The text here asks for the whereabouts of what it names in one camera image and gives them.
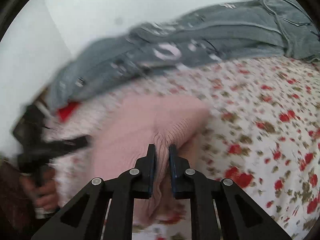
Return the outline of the person's left hand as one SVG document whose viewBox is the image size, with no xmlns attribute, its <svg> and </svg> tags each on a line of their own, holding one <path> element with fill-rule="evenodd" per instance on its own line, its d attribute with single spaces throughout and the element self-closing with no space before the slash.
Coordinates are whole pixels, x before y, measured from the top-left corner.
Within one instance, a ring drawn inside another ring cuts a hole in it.
<svg viewBox="0 0 320 240">
<path fill-rule="evenodd" d="M 56 188 L 55 169 L 46 168 L 42 173 L 42 186 L 37 187 L 29 176 L 20 176 L 20 183 L 25 194 L 33 201 L 36 207 L 45 211 L 54 211 L 59 207 L 59 195 Z"/>
</svg>

